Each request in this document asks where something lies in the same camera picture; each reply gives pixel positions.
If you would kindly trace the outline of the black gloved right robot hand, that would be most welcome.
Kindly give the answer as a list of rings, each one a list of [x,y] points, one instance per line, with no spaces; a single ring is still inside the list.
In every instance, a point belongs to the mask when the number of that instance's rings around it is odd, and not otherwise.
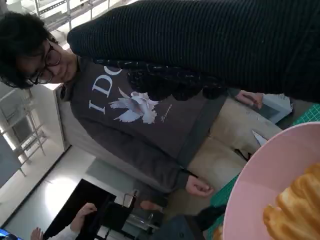
[[[140,0],[73,28],[71,50],[154,101],[233,88],[320,101],[317,0]]]

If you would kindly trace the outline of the person's right hand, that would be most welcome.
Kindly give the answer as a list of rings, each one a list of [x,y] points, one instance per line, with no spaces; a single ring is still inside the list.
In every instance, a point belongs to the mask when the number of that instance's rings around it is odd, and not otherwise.
[[[204,198],[214,192],[214,189],[209,184],[193,175],[188,177],[185,190],[191,195]]]

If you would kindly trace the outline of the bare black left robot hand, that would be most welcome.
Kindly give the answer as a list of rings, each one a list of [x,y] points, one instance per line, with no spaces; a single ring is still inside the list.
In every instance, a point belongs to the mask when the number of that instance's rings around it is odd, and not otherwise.
[[[202,232],[209,229],[216,220],[225,213],[226,207],[226,204],[219,206],[211,205],[201,210],[196,216],[194,216],[196,225]]]

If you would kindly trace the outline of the person's left hand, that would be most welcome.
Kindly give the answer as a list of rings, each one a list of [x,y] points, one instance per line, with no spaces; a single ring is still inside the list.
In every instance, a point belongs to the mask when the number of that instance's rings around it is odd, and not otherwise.
[[[243,104],[261,109],[263,106],[263,97],[264,95],[262,93],[241,90],[235,98]]]

